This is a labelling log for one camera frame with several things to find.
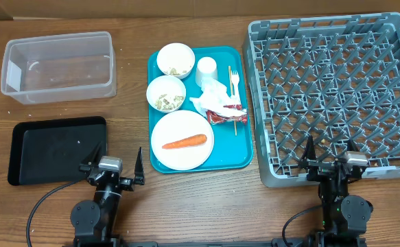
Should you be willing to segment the orange carrot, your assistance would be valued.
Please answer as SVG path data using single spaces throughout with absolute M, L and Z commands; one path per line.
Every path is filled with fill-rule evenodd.
M 205 134 L 197 134 L 185 139 L 174 141 L 171 143 L 166 143 L 162 146 L 163 149 L 171 150 L 178 148 L 188 148 L 193 146 L 199 146 L 207 142 L 207 136 Z

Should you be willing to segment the grey dishwasher rack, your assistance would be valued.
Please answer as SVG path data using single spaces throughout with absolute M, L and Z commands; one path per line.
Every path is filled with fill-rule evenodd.
M 265 186 L 307 184 L 308 138 L 319 161 L 353 140 L 366 178 L 400 178 L 400 13 L 253 21 L 243 52 Z

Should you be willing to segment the white bowl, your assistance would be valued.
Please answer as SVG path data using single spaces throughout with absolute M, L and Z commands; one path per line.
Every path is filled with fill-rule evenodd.
M 154 103 L 157 100 L 157 98 L 162 94 L 183 95 L 186 99 L 186 88 L 180 79 L 178 79 L 174 76 L 171 76 L 171 75 L 159 76 L 159 77 L 153 79 L 149 83 L 147 91 L 146 91 L 146 97 L 147 97 L 149 105 L 153 109 L 155 109 L 161 113 L 170 113 L 170 112 L 174 112 L 175 110 L 178 110 L 181 106 L 179 106 L 175 110 L 169 110 L 169 111 L 158 110 L 154 106 Z
M 170 67 L 177 68 L 179 71 L 187 71 L 184 75 L 174 76 L 178 79 L 186 78 L 191 73 L 195 62 L 196 57 L 193 50 L 183 43 L 170 43 L 162 47 L 156 58 L 157 66 L 164 74 Z

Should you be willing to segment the white plastic fork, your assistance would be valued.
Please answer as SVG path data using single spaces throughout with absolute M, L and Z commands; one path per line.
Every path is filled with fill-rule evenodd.
M 238 84 L 239 84 L 239 74 L 237 70 L 231 71 L 231 83 L 233 85 L 233 95 L 237 98 L 240 99 L 239 97 L 239 89 L 238 89 Z

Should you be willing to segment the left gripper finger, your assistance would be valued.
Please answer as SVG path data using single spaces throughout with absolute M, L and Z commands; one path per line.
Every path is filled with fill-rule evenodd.
M 90 153 L 81 161 L 81 165 L 94 165 L 101 157 L 101 143 L 99 142 Z
M 134 184 L 136 184 L 136 185 L 144 185 L 145 184 L 142 147 L 139 148 L 135 167 L 134 167 Z

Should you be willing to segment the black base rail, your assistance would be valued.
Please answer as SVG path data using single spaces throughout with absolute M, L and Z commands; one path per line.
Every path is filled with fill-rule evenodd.
M 310 246 L 303 238 L 289 238 L 287 239 L 288 246 Z M 113 246 L 121 246 L 121 247 L 285 247 L 287 246 L 283 239 L 274 238 L 269 242 L 265 241 L 248 241 L 248 242 L 185 242 L 185 243 L 157 243 L 157 242 L 125 242 L 123 240 L 118 241 L 115 239 L 114 243 L 110 242 L 102 242 L 96 244 L 70 244 L 66 245 L 67 247 L 72 246 L 86 246 L 86 247 L 113 247 Z M 323 246 L 359 246 L 366 247 L 367 243 L 364 238 L 358 240 L 356 245 L 352 243 L 347 244 L 325 244 Z

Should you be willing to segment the red snack wrapper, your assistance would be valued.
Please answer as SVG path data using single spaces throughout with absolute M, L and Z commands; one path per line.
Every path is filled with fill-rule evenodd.
M 223 111 L 217 113 L 212 110 L 206 111 L 207 121 L 210 124 L 222 124 L 228 121 L 242 122 L 247 124 L 248 114 L 247 109 L 243 108 L 241 104 L 224 105 Z

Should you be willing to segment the peanut food scraps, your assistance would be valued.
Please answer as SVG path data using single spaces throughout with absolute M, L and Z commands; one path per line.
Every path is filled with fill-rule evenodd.
M 162 94 L 160 95 L 154 103 L 154 106 L 158 110 L 175 110 L 183 103 L 185 97 L 183 95 L 170 95 Z

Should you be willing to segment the white round plate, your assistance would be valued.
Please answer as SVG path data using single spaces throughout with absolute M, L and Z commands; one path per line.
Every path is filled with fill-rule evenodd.
M 199 146 L 166 150 L 162 146 L 197 134 L 205 134 L 207 142 Z M 187 171 L 201 166 L 211 155 L 215 137 L 209 122 L 190 110 L 166 114 L 155 125 L 151 134 L 151 148 L 164 166 Z

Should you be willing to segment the clear plastic bin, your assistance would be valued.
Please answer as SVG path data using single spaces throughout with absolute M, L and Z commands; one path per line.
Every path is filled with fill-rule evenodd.
M 112 36 L 85 32 L 10 40 L 1 92 L 25 105 L 116 96 Z

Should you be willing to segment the wooden skewer stick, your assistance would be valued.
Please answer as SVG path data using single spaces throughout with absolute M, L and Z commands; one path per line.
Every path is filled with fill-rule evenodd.
M 231 70 L 231 66 L 228 66 L 228 76 L 229 76 L 229 88 L 231 91 L 231 97 L 234 96 L 234 92 L 233 92 L 233 83 L 232 83 L 232 70 Z M 234 126 L 234 131 L 235 131 L 235 136 L 237 136 L 237 123 L 236 121 L 233 121 L 233 126 Z

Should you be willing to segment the rice food scraps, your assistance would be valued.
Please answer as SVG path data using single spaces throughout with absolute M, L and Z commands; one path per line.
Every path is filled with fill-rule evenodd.
M 179 71 L 177 68 L 170 67 L 166 70 L 166 75 L 180 76 L 186 74 L 186 70 Z

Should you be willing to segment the teal serving tray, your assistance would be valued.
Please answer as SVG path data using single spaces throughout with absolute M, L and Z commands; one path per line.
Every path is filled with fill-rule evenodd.
M 179 110 L 190 110 L 196 112 L 190 97 L 199 97 L 202 93 L 200 87 L 195 83 L 195 75 L 191 74 L 185 79 L 187 99 Z M 160 163 L 151 148 L 151 134 L 156 123 L 165 116 L 151 106 L 149 107 L 149 134 L 150 134 L 150 162 L 154 169 L 163 174 L 176 174 L 182 171 L 170 169 Z M 237 136 L 231 122 L 211 125 L 215 137 L 210 157 L 199 167 L 186 172 L 207 172 L 222 169 L 240 169 L 250 164 L 253 158 L 252 131 L 250 121 L 247 124 L 237 123 Z

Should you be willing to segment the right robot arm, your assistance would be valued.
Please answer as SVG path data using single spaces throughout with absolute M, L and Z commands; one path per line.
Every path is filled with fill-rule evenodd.
M 373 205 L 349 193 L 348 185 L 360 180 L 368 167 L 366 155 L 358 151 L 353 140 L 347 141 L 346 152 L 333 162 L 317 159 L 313 137 L 308 137 L 298 166 L 307 171 L 306 180 L 318 182 L 322 209 L 322 230 L 310 232 L 303 246 L 365 246 L 367 222 Z

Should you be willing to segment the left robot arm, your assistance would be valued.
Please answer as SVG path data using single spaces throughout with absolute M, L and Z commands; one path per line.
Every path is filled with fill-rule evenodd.
M 77 203 L 70 220 L 75 229 L 74 246 L 126 246 L 120 235 L 113 233 L 117 210 L 123 191 L 134 191 L 145 184 L 142 149 L 139 149 L 134 166 L 134 178 L 121 175 L 123 161 L 104 156 L 97 144 L 84 158 L 79 170 L 86 175 L 86 182 L 96 187 L 92 200 Z

